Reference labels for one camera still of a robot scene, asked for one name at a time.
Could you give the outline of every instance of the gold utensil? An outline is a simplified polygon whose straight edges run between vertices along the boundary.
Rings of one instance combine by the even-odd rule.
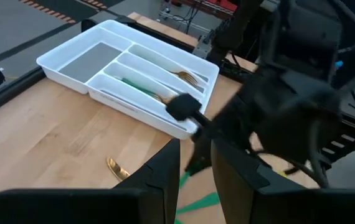
[[[108,157],[106,161],[108,168],[110,168],[110,170],[113,172],[113,174],[118,180],[122,181],[130,176],[129,173],[126,170],[122,169],[112,158]]]
[[[185,71],[180,71],[180,72],[171,72],[175,75],[177,75],[180,79],[183,79],[184,81],[188,82],[191,85],[198,85],[198,81],[196,78],[194,78],[191,74],[185,72]]]
[[[163,104],[167,104],[173,99],[173,97],[165,98],[165,97],[162,97],[162,96],[159,96],[159,95],[153,95],[153,98],[155,98],[156,100],[162,102]]]

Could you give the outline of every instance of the red rack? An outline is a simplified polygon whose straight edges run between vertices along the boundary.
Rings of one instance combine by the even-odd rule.
[[[176,0],[187,6],[193,6],[195,3],[196,8],[198,7],[201,0]],[[203,1],[199,7],[199,10],[214,15],[220,19],[228,19],[231,17],[237,6],[228,0],[206,0]]]

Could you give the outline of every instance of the green tape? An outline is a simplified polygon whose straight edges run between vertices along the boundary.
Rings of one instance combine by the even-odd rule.
[[[175,219],[175,224],[183,224],[183,222],[180,222],[179,220]]]
[[[190,211],[197,210],[200,208],[210,207],[213,205],[217,205],[219,203],[220,203],[220,201],[219,201],[219,196],[218,196],[217,192],[213,192],[213,193],[210,193],[209,195],[206,195],[202,199],[200,199],[196,202],[193,202],[190,205],[187,205],[187,206],[177,210],[176,214],[190,212]]]
[[[183,176],[180,178],[180,181],[179,181],[179,189],[181,189],[183,187],[183,185],[187,182],[189,177],[190,177],[189,172],[185,172],[183,174]]]

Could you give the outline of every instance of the wooden tabletop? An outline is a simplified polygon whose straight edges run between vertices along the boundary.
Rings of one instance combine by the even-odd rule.
[[[138,14],[131,18],[191,45],[197,39]],[[256,65],[238,58],[241,66]],[[219,76],[206,110],[213,117],[240,84]],[[105,159],[114,158],[129,173],[141,167],[171,136],[96,102],[88,95],[45,78],[0,107],[0,190],[26,187],[112,188],[118,181]],[[181,141],[181,170],[192,142]],[[278,169],[288,164],[269,158]],[[294,177],[312,185],[303,175]],[[189,179],[178,208],[215,191],[211,169]],[[184,223],[224,223],[220,205],[178,216]]]

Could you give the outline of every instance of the green handle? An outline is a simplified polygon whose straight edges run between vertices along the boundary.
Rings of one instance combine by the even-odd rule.
[[[122,82],[128,84],[129,86],[132,86],[133,88],[138,89],[139,91],[142,91],[143,93],[146,93],[147,95],[153,97],[154,95],[156,95],[155,93],[153,93],[152,91],[149,91],[143,87],[138,86],[137,84],[131,82],[130,80],[128,80],[127,78],[122,78],[121,79]]]
[[[220,203],[220,201],[219,201],[219,196],[218,196],[217,192],[213,192],[213,193],[210,193],[209,195],[206,195],[202,199],[200,199],[196,202],[193,202],[192,204],[187,205],[187,206],[177,210],[176,214],[190,212],[190,211],[197,210],[200,208],[210,207],[213,205],[217,205],[219,203]]]

